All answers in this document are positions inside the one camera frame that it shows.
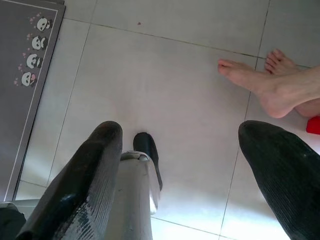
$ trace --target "red object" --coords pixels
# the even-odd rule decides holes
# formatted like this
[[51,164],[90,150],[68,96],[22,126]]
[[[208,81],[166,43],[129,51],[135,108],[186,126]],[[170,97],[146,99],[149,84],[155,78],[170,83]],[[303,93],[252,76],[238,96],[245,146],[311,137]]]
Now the red object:
[[308,121],[306,132],[320,135],[320,116],[315,116]]

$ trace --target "human leg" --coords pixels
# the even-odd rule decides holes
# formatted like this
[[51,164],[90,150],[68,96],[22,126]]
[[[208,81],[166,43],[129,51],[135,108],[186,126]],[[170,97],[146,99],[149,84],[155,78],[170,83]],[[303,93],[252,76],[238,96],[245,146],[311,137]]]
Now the human leg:
[[252,91],[274,118],[282,118],[296,106],[320,98],[320,66],[277,76],[254,71],[244,63],[220,59],[218,71],[232,83]]
[[[295,62],[278,49],[267,55],[264,68],[268,73],[276,76],[295,74],[300,71]],[[320,115],[320,98],[304,102],[296,106],[295,110],[304,117],[318,116]]]

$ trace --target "gray mat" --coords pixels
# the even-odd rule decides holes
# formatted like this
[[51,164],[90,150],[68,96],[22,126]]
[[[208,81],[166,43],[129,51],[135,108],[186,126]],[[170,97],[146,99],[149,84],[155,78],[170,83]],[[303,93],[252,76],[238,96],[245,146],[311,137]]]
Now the gray mat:
[[0,202],[16,192],[66,8],[60,2],[0,0]]

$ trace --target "bare foot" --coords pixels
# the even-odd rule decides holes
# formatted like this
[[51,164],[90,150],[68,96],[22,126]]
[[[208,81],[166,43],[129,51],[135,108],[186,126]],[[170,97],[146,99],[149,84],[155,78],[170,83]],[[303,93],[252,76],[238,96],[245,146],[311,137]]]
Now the bare foot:
[[280,90],[279,86],[283,85],[281,77],[254,71],[244,63],[225,59],[218,61],[218,71],[232,83],[252,91],[273,118],[284,117],[296,106],[290,96]]
[[[294,61],[279,49],[267,55],[264,68],[268,73],[276,76],[295,74],[300,71]],[[296,106],[295,110],[303,117],[310,118],[320,115],[320,98],[304,102]]]
[[267,55],[264,68],[268,73],[277,76],[295,74],[300,71],[294,61],[279,49],[275,49]]

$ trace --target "white tile floor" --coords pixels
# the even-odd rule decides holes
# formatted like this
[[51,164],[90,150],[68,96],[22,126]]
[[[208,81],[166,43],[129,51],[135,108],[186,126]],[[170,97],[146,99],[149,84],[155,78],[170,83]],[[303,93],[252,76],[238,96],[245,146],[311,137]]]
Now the white tile floor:
[[260,70],[258,55],[279,47],[302,66],[319,64],[318,1],[66,6],[17,198],[41,197],[91,131],[113,120],[124,150],[140,131],[155,139],[164,183],[151,220],[155,240],[287,240],[238,153],[238,126],[245,119],[281,126],[318,153],[320,136],[307,134],[307,119],[296,112],[268,117],[253,95],[218,74],[217,60]]

